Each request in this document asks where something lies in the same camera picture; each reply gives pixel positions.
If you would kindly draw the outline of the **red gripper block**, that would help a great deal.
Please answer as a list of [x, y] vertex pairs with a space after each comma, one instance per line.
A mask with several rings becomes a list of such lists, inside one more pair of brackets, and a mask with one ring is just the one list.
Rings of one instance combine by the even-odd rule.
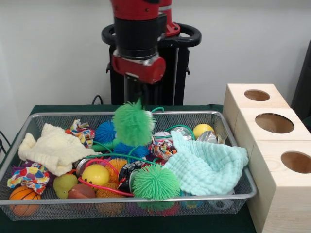
[[163, 78], [166, 69], [165, 60], [158, 55], [148, 60], [131, 60], [114, 55], [112, 65], [119, 74], [131, 76], [141, 81], [134, 82], [133, 103], [140, 103], [141, 107], [145, 108], [143, 83], [154, 84]]

